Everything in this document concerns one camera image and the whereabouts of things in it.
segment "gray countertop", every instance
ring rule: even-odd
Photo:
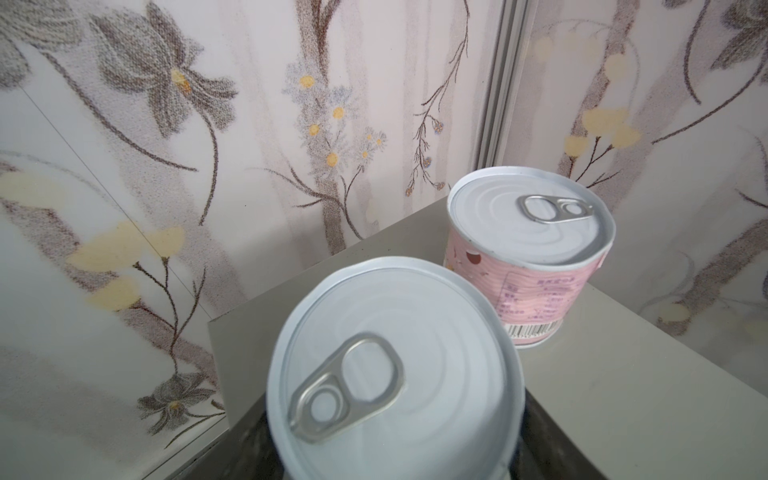
[[[314,286],[375,257],[442,263],[448,225],[439,200],[210,322],[230,424],[264,394],[280,329]],[[592,286],[520,357],[528,391],[608,478],[768,478],[768,399]]]

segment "pull tab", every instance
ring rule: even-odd
[[[554,218],[541,218],[537,217],[528,209],[528,201],[540,199],[545,200],[552,204],[555,208]],[[589,218],[594,215],[594,209],[590,204],[577,198],[563,198],[563,197],[551,197],[549,195],[523,195],[518,198],[520,208],[526,217],[539,223],[561,223],[570,222],[572,220],[581,220],[582,218]],[[576,205],[580,211],[577,213],[568,211],[568,205]]]
[[[344,357],[363,343],[379,345],[392,362],[392,379],[384,393],[371,402],[356,400],[344,380]],[[390,407],[405,385],[406,376],[402,360],[392,345],[373,333],[359,333],[345,341],[315,370],[293,393],[288,423],[293,434],[309,443],[321,443],[352,428]],[[326,420],[312,414],[312,405],[321,394],[330,394],[336,404],[335,411]]]

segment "white can lid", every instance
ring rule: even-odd
[[[548,199],[527,196],[544,196]],[[558,212],[553,199],[575,199]],[[532,220],[567,214],[584,218],[557,223]],[[535,270],[584,266],[613,243],[616,226],[603,201],[561,175],[529,167],[490,167],[464,176],[451,189],[448,211],[456,230],[479,250]]]
[[[360,336],[383,343],[335,356]],[[341,382],[328,373],[337,367]],[[396,389],[394,376],[404,380],[394,400],[335,435],[307,436],[296,422],[297,398],[322,427],[345,412],[339,390],[367,408]],[[476,288],[434,263],[384,257],[334,273],[299,303],[273,354],[266,403],[294,480],[495,479],[511,460],[525,389],[517,353]]]

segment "pink label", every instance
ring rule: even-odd
[[[475,250],[451,228],[445,251],[445,266],[469,280],[488,297],[503,323],[510,326],[541,326],[507,328],[514,338],[530,339],[546,337],[556,330],[558,321],[571,308],[604,257],[601,255],[594,262],[576,270],[531,270]]]

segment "tin can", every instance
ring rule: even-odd
[[[307,295],[266,390],[293,480],[501,480],[524,406],[520,360],[490,302],[407,257],[339,270]]]
[[[597,195],[529,167],[464,176],[451,189],[448,212],[445,266],[488,297],[518,347],[560,328],[616,236]]]

